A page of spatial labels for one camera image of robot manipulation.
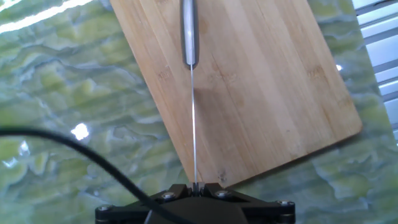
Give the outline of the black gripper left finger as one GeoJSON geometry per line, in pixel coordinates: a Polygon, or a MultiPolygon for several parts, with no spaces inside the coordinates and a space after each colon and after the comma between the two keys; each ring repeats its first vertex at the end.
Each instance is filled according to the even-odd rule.
{"type": "MultiPolygon", "coordinates": [[[[193,195],[192,184],[173,184],[169,189],[151,195],[156,204],[163,205],[193,195]]],[[[101,205],[95,209],[96,224],[145,223],[152,210],[140,201],[126,206],[101,205]]]]}

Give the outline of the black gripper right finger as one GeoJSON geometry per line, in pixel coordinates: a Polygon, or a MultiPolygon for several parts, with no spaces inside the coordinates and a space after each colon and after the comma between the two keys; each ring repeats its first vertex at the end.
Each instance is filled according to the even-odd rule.
{"type": "Polygon", "coordinates": [[[196,195],[204,200],[202,213],[217,223],[295,223],[295,203],[289,200],[266,202],[218,183],[197,183],[196,195]]]}

